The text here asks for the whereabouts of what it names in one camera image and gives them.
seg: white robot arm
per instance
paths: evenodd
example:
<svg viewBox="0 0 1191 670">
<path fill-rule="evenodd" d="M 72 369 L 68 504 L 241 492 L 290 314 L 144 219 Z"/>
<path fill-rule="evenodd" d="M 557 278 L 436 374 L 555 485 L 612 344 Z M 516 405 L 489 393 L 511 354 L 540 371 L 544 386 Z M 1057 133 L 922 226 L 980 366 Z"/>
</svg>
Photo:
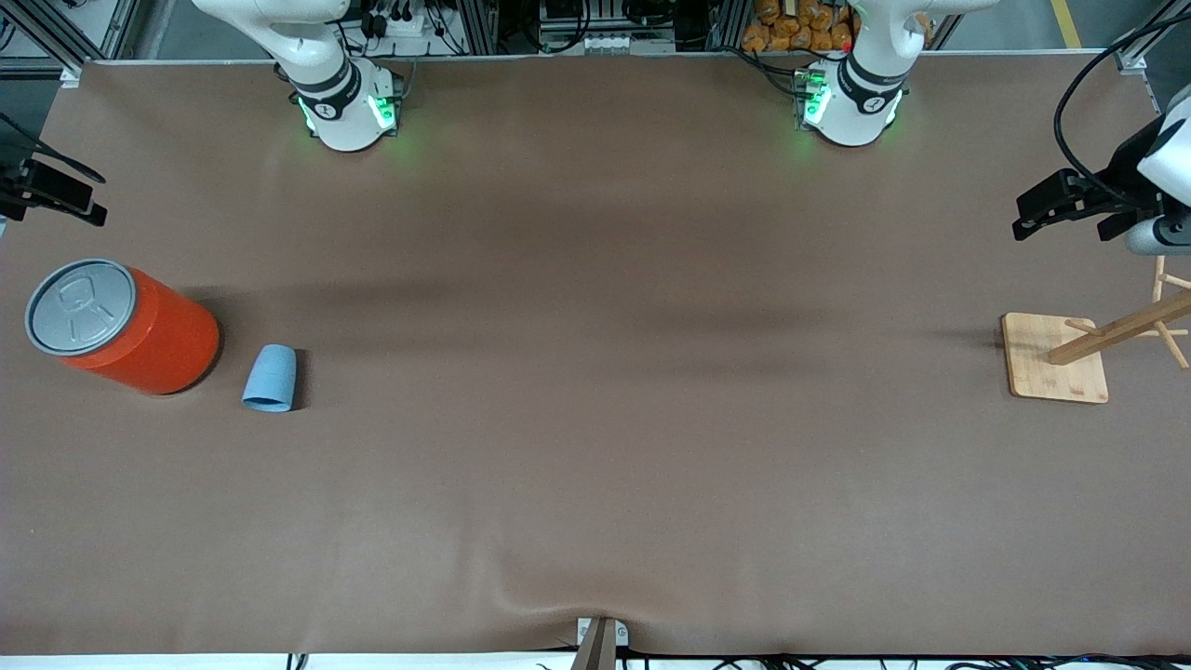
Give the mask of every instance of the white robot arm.
<svg viewBox="0 0 1191 670">
<path fill-rule="evenodd" d="M 1062 168 L 1017 198 L 1014 237 L 1047 225 L 1111 214 L 1097 224 L 1100 239 L 1121 234 L 1142 255 L 1191 255 L 1191 86 L 1165 115 L 1125 139 L 1097 182 Z"/>
<path fill-rule="evenodd" d="M 803 121 L 846 146 L 877 139 L 893 121 L 902 84 L 922 54 L 925 33 L 919 12 L 959 14 L 984 10 L 999 0 L 853 0 L 860 35 L 847 58 L 812 65 L 823 73 L 816 99 Z"/>
<path fill-rule="evenodd" d="M 348 11 L 348 0 L 193 1 L 276 58 L 298 90 L 306 125 L 331 149 L 357 151 L 395 132 L 399 80 L 367 58 L 348 57 L 325 25 Z"/>
</svg>

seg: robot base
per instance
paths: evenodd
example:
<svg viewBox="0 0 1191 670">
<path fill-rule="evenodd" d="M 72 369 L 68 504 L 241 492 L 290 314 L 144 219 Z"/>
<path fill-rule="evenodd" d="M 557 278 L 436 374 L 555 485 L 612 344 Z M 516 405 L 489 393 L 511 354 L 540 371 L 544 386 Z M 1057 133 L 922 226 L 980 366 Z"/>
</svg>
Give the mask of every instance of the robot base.
<svg viewBox="0 0 1191 670">
<path fill-rule="evenodd" d="M 810 98 L 800 105 L 802 124 L 819 131 L 827 139 L 843 146 L 862 146 L 880 137 L 897 115 L 902 93 L 878 113 L 863 113 L 843 94 L 837 63 L 819 61 L 811 65 L 805 90 Z"/>
<path fill-rule="evenodd" d="M 303 106 L 312 137 L 336 151 L 358 151 L 381 137 L 397 134 L 401 114 L 401 80 L 367 58 L 351 58 L 360 68 L 360 94 L 333 120 L 319 118 Z"/>
</svg>

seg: wooden rod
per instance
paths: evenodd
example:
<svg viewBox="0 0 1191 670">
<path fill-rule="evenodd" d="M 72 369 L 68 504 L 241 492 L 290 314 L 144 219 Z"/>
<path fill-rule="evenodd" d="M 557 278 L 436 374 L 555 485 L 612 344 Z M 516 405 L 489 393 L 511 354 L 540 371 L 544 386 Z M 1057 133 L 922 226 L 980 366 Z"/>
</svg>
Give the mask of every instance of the wooden rod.
<svg viewBox="0 0 1191 670">
<path fill-rule="evenodd" d="M 1062 324 L 1068 327 L 1074 327 L 1075 330 L 1087 332 L 1089 334 L 1104 334 L 1103 332 L 1100 332 L 1099 327 L 1087 325 L 1086 323 L 1080 323 L 1074 318 L 1068 318 L 1067 320 L 1064 320 Z"/>
<path fill-rule="evenodd" d="M 1162 276 L 1166 275 L 1166 256 L 1154 258 L 1154 298 L 1152 302 L 1162 299 Z"/>
<path fill-rule="evenodd" d="M 1191 281 L 1186 278 L 1179 278 L 1178 276 L 1171 276 L 1170 274 L 1162 273 L 1161 280 L 1170 283 L 1171 286 L 1178 286 L 1179 288 L 1191 288 Z"/>
<path fill-rule="evenodd" d="M 1100 327 L 1103 334 L 1083 334 L 1066 345 L 1050 350 L 1047 355 L 1047 362 L 1052 365 L 1074 363 L 1096 352 L 1103 352 L 1112 345 L 1124 343 L 1135 334 L 1149 330 L 1159 320 L 1165 323 L 1189 313 L 1191 313 L 1191 289 L 1184 288 Z"/>
<path fill-rule="evenodd" d="M 1166 331 L 1170 332 L 1171 334 L 1186 334 L 1187 333 L 1187 328 L 1186 327 L 1176 327 L 1176 328 L 1167 327 Z M 1162 337 L 1162 333 L 1159 332 L 1159 331 L 1156 331 L 1156 330 L 1147 330 L 1145 332 L 1139 332 L 1136 334 L 1136 338 L 1161 338 L 1161 337 Z"/>
<path fill-rule="evenodd" d="M 1183 350 L 1174 344 L 1174 338 L 1171 338 L 1171 331 L 1166 327 L 1166 324 L 1159 320 L 1154 324 L 1154 327 L 1156 327 L 1158 333 L 1161 334 L 1162 342 L 1166 343 L 1166 349 L 1171 351 L 1171 356 L 1179 363 L 1179 368 L 1181 370 L 1191 369 L 1191 365 L 1187 365 L 1187 358 L 1183 356 Z"/>
</svg>

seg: yellow floor line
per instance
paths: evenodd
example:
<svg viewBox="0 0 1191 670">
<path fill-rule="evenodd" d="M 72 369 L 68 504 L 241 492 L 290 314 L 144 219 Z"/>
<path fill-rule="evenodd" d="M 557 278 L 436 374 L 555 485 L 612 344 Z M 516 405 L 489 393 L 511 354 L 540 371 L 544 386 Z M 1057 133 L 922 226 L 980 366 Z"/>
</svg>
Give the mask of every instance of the yellow floor line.
<svg viewBox="0 0 1191 670">
<path fill-rule="evenodd" d="M 1081 48 L 1083 44 L 1079 42 L 1079 33 L 1075 32 L 1075 20 L 1071 18 L 1071 7 L 1067 6 L 1067 0 L 1050 0 L 1050 6 L 1054 8 L 1055 20 L 1059 21 L 1062 43 L 1067 45 L 1067 49 Z"/>
</svg>

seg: wooden base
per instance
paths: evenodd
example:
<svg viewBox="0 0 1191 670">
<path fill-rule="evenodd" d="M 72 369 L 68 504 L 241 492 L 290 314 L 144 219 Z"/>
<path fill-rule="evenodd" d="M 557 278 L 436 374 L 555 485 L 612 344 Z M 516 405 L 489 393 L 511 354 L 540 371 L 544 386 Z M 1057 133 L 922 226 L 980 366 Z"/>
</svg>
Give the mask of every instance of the wooden base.
<svg viewBox="0 0 1191 670">
<path fill-rule="evenodd" d="M 1052 365 L 1050 350 L 1081 337 L 1083 331 L 1064 321 L 1066 315 L 1010 312 L 1000 318 L 1005 334 L 1009 390 L 1019 399 L 1043 399 L 1073 403 L 1109 402 L 1104 364 L 1097 352 L 1067 365 Z M 1075 320 L 1095 327 L 1085 318 Z"/>
</svg>

